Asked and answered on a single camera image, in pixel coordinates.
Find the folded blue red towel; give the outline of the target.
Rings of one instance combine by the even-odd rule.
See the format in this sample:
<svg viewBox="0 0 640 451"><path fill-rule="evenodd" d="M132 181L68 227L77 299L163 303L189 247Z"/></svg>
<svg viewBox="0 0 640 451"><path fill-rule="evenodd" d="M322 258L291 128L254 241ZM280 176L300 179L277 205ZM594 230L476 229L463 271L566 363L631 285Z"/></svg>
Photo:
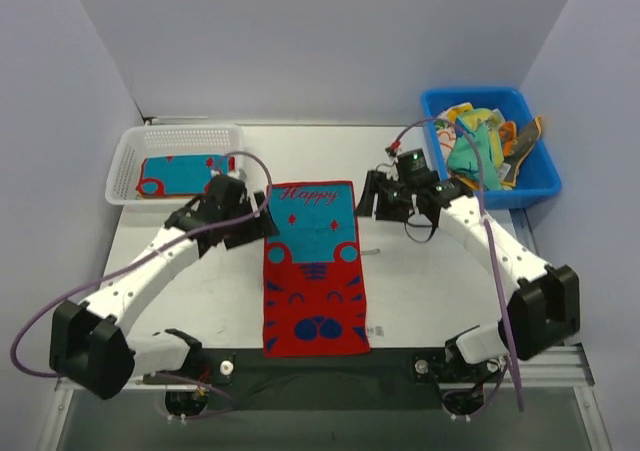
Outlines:
<svg viewBox="0 0 640 451"><path fill-rule="evenodd" d="M207 192L216 171L236 171L235 157L217 154L146 158L135 190L144 199L173 199Z"/></svg>

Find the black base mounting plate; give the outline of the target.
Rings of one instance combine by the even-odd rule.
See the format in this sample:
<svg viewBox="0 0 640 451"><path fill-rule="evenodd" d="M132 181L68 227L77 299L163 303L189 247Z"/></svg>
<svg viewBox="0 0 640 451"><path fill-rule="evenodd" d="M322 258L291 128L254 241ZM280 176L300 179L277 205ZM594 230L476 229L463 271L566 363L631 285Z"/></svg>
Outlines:
<svg viewBox="0 0 640 451"><path fill-rule="evenodd" d="M223 411L423 411L448 406L471 414L485 402L484 387L502 377L493 358L456 364L442 348L377 348L346 357L269 359L257 349L204 353L198 377L147 375L165 387L172 414Z"/></svg>

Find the grey orange-edged towel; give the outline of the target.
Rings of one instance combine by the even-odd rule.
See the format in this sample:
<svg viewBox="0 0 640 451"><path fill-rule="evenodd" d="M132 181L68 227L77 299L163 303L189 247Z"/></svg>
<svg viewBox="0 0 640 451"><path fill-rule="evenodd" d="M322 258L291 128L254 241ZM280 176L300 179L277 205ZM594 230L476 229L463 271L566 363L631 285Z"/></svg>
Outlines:
<svg viewBox="0 0 640 451"><path fill-rule="evenodd" d="M521 165L544 134L544 118L536 116L521 129L507 122L501 131L504 131L504 160L499 169L499 177L504 188L514 188Z"/></svg>

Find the yellow orange towel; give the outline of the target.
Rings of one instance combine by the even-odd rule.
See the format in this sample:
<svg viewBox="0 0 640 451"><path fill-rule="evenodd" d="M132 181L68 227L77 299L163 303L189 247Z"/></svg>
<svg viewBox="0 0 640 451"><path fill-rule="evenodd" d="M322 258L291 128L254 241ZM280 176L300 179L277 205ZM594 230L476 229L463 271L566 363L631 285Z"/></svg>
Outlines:
<svg viewBox="0 0 640 451"><path fill-rule="evenodd" d="M477 137L480 137L479 128L484 127L489 156L495 167L499 167L504 158L510 155L517 137L517 125L513 121L506 121L499 109L470 109L460 114L456 122Z"/></svg>

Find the green teal crumpled towel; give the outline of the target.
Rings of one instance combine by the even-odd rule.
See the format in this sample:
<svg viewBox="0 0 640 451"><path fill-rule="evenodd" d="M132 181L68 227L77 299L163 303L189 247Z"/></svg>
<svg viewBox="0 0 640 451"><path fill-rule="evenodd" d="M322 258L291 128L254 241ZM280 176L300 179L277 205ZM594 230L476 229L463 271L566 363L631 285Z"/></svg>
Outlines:
<svg viewBox="0 0 640 451"><path fill-rule="evenodd" d="M448 170L480 183L479 167L482 167L484 188L487 191L501 190L498 170L503 164L504 155L500 138L493 127L488 121L477 121L475 127L469 127L457 120L455 129L458 136L447 158Z"/></svg>

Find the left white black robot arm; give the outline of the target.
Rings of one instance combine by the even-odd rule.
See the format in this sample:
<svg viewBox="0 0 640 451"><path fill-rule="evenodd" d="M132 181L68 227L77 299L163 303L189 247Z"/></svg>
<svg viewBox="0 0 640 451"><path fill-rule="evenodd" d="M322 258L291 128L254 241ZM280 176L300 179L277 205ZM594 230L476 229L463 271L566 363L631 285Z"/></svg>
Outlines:
<svg viewBox="0 0 640 451"><path fill-rule="evenodd" d="M205 193L172 212L145 252L104 288L55 308L50 368L104 400L145 375L196 384L210 367L198 339L175 328L141 339L130 338L130 331L152 301L210 249L230 250L277 235L271 192L249 193L240 179L214 176Z"/></svg>

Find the blue plastic bin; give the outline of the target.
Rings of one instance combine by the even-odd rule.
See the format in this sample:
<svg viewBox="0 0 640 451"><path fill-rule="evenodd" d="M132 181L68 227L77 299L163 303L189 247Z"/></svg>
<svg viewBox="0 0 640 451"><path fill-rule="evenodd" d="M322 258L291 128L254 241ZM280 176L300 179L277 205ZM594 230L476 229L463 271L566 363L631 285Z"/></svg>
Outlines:
<svg viewBox="0 0 640 451"><path fill-rule="evenodd" d="M508 121L522 128L533 120L528 104L516 89L506 86L441 87L422 93L427 117L436 117L454 105L469 102L476 108L497 109ZM557 195L562 183L545 143L540 140L522 163L513 190L485 194L489 210L527 209Z"/></svg>

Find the white patterned towel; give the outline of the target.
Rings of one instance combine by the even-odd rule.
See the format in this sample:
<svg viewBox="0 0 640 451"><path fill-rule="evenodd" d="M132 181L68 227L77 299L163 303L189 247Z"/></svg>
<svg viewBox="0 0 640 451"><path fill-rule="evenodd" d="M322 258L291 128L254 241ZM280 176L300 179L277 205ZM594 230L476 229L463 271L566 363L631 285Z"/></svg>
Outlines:
<svg viewBox="0 0 640 451"><path fill-rule="evenodd" d="M447 155L453 150L457 140L456 131L453 125L456 118L460 114L472 109L473 105L470 102L463 102L445 109L438 115L438 119L435 121L434 126L440 149L444 155Z"/></svg>

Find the red blue tiger towel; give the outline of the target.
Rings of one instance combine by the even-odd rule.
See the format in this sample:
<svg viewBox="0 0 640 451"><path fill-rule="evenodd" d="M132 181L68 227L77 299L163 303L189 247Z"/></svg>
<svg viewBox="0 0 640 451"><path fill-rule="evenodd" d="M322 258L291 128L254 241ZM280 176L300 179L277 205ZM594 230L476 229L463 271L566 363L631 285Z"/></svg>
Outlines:
<svg viewBox="0 0 640 451"><path fill-rule="evenodd" d="M279 233L264 245L265 356L369 352L352 183L277 184L269 210Z"/></svg>

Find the white perforated plastic basket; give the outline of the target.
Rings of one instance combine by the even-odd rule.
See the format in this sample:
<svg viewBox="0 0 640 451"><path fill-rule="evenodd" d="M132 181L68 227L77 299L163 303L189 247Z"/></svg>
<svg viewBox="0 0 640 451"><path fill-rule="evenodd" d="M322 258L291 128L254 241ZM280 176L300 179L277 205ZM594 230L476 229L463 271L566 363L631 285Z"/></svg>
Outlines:
<svg viewBox="0 0 640 451"><path fill-rule="evenodd" d="M173 199L144 199L135 190L141 164L146 158L173 155L217 154L245 148L245 133L235 124L160 124L137 126L124 132L108 173L105 199L112 205L167 208L192 196ZM241 169L244 158L236 158Z"/></svg>

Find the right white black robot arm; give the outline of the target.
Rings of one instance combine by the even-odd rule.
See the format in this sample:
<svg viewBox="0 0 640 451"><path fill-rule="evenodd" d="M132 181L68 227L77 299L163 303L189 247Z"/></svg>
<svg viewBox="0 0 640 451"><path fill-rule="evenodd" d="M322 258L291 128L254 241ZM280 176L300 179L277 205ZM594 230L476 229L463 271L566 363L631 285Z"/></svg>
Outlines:
<svg viewBox="0 0 640 451"><path fill-rule="evenodd" d="M580 282L568 265L554 267L490 216L478 193L458 178L440 179L422 150L402 153L397 175L370 170L359 217L406 223L415 214L458 241L494 278L500 318L445 343L446 361L470 367L502 356L528 361L581 329Z"/></svg>

